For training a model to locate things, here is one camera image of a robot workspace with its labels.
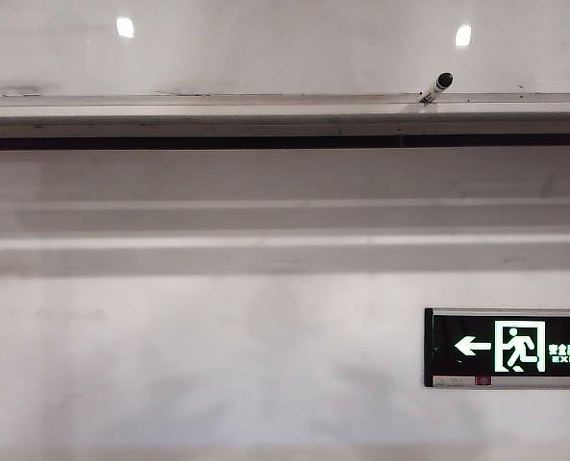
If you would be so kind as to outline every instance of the black strip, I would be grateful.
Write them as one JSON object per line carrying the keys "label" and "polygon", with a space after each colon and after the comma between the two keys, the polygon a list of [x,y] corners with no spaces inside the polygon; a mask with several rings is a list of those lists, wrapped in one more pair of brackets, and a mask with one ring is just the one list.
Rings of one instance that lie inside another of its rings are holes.
{"label": "black strip", "polygon": [[570,146],[570,133],[415,134],[254,137],[30,137],[0,138],[0,151],[364,149],[466,146]]}
{"label": "black strip", "polygon": [[432,330],[434,310],[425,309],[424,335],[423,335],[423,383],[426,387],[434,387],[432,373]]}

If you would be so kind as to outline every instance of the emergency exit sign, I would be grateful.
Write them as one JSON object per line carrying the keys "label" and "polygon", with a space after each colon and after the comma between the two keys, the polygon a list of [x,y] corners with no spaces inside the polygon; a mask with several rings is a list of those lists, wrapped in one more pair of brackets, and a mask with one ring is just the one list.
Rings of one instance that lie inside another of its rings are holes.
{"label": "emergency exit sign", "polygon": [[426,309],[428,387],[570,388],[570,310]]}

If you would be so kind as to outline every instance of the white wall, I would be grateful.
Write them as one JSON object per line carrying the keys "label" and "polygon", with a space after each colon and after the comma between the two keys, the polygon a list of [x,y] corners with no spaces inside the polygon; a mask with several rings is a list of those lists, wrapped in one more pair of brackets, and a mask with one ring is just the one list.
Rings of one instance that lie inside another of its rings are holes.
{"label": "white wall", "polygon": [[570,308],[570,148],[0,153],[0,460],[570,459],[428,305]]}
{"label": "white wall", "polygon": [[570,92],[570,0],[0,0],[0,95],[417,93],[445,71]]}

